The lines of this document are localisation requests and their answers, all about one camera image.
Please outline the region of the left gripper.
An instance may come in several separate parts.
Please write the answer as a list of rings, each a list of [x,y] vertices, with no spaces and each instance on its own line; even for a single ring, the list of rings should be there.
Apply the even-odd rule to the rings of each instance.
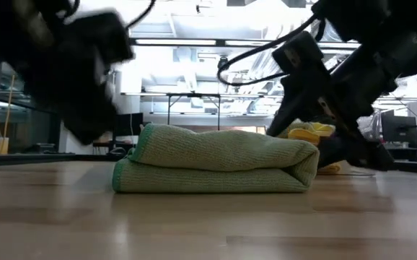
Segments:
[[[107,74],[133,52],[116,12],[78,18],[67,29],[75,35],[24,42],[24,76],[30,94],[59,113],[64,126],[88,145],[115,126],[118,110]]]

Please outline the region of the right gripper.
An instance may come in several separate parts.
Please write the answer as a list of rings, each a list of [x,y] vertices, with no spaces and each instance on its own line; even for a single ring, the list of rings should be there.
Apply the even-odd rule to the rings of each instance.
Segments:
[[[417,74],[417,32],[375,32],[358,43],[331,73],[307,31],[277,48],[272,56],[286,74],[280,80],[284,97],[266,134],[277,137],[295,120],[310,119],[320,112],[318,100],[323,114],[335,123],[333,134],[317,146],[319,166],[345,160],[355,167],[386,171],[393,164],[391,155],[381,142],[364,137],[357,120],[373,114],[372,103],[380,95],[396,90],[395,79]]]

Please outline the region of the clear plastic bin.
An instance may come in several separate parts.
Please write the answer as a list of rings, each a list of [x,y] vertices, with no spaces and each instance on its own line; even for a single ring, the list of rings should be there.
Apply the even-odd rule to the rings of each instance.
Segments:
[[[330,137],[324,137],[320,140],[319,144],[324,144],[324,141],[327,141]],[[352,166],[350,166],[350,164],[346,161],[346,160],[340,160],[337,163],[340,163],[341,165],[341,170],[338,174],[319,174],[317,173],[319,176],[364,176],[364,177],[369,177],[369,176],[374,176],[375,173],[370,171],[370,170],[365,170],[363,168],[353,168]]]

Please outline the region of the black computer monitor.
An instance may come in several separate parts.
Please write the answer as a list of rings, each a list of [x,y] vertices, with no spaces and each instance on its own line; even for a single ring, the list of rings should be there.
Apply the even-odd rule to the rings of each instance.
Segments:
[[[386,142],[407,142],[417,148],[417,123],[411,116],[382,115],[382,136]]]
[[[114,134],[117,137],[138,136],[144,124],[143,113],[120,114],[115,117]]]

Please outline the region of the ceiling strip light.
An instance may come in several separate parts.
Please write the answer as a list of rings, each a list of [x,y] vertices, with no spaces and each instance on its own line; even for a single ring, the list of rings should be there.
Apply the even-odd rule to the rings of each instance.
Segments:
[[[318,46],[321,49],[341,49],[341,50],[354,50],[357,49],[359,43],[333,43],[333,42],[319,42]]]
[[[215,40],[188,40],[188,39],[136,39],[139,45],[166,45],[166,46],[214,46]]]

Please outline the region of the black framed background table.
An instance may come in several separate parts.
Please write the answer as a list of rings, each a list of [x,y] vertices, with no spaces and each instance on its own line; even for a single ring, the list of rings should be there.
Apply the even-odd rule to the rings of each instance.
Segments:
[[[170,125],[170,112],[171,107],[176,103],[181,97],[187,98],[203,98],[207,97],[217,108],[217,130],[220,130],[220,118],[221,118],[221,95],[220,94],[207,94],[207,93],[196,93],[196,92],[181,92],[181,93],[166,93],[164,94],[168,97],[167,101],[167,125]],[[177,97],[177,100],[171,103],[172,97]],[[215,103],[212,98],[217,98],[218,103]]]

